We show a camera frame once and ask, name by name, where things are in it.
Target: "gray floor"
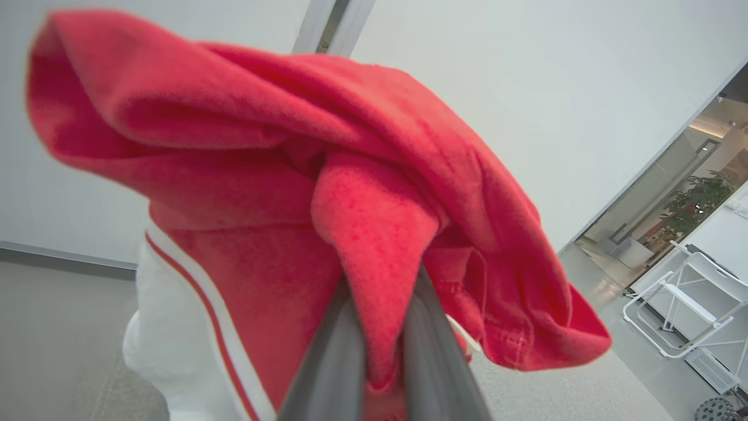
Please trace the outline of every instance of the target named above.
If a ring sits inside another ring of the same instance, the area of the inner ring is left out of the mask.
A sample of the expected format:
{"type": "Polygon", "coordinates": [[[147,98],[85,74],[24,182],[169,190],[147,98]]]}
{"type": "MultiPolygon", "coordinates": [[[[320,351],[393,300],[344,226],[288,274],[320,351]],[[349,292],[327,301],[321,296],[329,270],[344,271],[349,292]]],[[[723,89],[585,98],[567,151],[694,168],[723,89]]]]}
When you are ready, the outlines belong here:
{"type": "MultiPolygon", "coordinates": [[[[2,256],[0,420],[154,420],[163,414],[158,395],[127,371],[120,356],[137,306],[132,282],[96,268],[77,273],[2,256]]],[[[536,373],[476,358],[473,371],[494,418],[692,420],[714,391],[683,361],[660,357],[623,323],[620,284],[575,247],[560,257],[610,328],[614,349],[588,366],[536,373]]]]}

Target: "potted plant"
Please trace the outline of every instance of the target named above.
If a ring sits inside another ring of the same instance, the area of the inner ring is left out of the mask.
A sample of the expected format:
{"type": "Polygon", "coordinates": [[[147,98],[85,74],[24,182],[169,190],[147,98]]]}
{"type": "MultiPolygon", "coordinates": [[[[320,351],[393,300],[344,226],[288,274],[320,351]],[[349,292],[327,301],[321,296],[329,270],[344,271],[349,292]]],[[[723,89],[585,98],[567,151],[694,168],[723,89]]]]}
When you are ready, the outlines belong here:
{"type": "Polygon", "coordinates": [[[712,177],[689,177],[689,187],[671,196],[672,200],[663,208],[662,225],[670,240],[676,240],[691,233],[722,202],[735,191],[735,186],[724,172],[709,171],[712,177]]]}

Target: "doorway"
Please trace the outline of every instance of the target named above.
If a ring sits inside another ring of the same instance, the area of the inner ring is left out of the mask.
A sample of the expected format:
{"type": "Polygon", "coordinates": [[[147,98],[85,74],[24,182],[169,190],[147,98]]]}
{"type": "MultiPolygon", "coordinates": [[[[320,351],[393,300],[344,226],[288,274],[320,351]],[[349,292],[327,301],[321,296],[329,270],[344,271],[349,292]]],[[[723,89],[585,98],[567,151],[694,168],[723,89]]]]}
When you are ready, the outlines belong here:
{"type": "Polygon", "coordinates": [[[574,243],[629,286],[747,179],[748,103],[718,97],[574,243]]]}

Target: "red cloth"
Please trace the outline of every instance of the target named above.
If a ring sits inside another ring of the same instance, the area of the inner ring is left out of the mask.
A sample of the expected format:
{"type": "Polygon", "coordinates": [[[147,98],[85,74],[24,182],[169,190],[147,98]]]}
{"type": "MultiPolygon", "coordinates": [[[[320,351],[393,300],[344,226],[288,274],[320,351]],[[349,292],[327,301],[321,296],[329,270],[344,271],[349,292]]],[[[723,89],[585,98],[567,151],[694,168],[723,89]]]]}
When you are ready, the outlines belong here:
{"type": "Polygon", "coordinates": [[[150,198],[218,287],[276,408],[342,270],[372,391],[397,383],[422,259],[495,363],[575,366],[610,347],[514,178],[402,71],[67,11],[33,45],[28,112],[54,158],[150,198]]]}

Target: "black wheel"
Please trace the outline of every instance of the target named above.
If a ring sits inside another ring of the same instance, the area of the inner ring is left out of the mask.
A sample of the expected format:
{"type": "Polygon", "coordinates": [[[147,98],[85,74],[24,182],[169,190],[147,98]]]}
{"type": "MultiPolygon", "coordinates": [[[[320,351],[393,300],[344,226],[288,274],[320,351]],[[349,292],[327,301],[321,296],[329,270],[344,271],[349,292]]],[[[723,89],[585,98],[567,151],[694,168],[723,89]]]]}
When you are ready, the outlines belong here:
{"type": "Polygon", "coordinates": [[[710,398],[696,410],[696,421],[733,421],[736,417],[732,403],[725,398],[710,398]]]}

